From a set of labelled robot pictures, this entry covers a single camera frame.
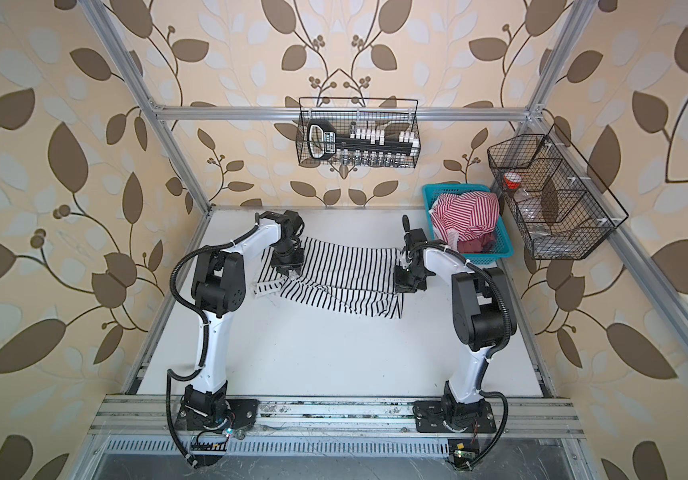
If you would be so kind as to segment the black white striped tank top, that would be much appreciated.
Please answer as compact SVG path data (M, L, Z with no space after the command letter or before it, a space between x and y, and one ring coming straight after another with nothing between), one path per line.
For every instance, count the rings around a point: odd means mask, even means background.
M304 263L283 275L271 266L273 250L262 255L254 294L274 294L303 305L357 316L399 319L404 295L394 283L401 251L354 247L304 237Z

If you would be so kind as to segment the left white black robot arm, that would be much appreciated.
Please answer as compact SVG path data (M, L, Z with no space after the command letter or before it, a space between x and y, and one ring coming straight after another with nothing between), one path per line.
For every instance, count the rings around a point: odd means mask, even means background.
M231 326L248 293L245 263L269 249L271 268L283 276L299 274L304 263L303 230L304 221L298 212L266 211L255 216L248 232L228 243L194 250L174 267L170 293L177 304L199 319L193 371L166 372L167 400L175 382L185 386L180 400L185 419L216 431L251 421L230 406L226 374Z

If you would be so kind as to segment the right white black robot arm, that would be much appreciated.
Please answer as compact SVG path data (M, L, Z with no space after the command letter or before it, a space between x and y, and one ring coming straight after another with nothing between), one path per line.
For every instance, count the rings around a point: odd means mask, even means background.
M457 433L476 428L496 430L490 400L503 396L483 390L485 373L493 356L516 333L516 321L507 304L503 272L475 265L440 240L430 241L424 230L412 228L403 218L404 242L394 268L398 293L424 291L430 277L447 283L451 292L452 323L462 350L460 365L437 402L414 405L417 428Z

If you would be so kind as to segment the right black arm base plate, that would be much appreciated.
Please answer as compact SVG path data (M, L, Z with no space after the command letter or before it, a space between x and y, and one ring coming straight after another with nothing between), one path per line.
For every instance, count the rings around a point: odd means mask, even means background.
M497 431L491 404L486 400L472 404L416 401L412 410L419 433L492 434Z

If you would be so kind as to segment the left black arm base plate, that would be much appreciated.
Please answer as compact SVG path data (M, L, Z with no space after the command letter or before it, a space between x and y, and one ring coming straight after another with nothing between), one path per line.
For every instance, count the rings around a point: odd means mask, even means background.
M203 416L182 405L174 417L174 425L177 430L185 431L222 432L228 428L249 430L257 420L259 404L258 399L228 399L224 412L217 414L215 418Z

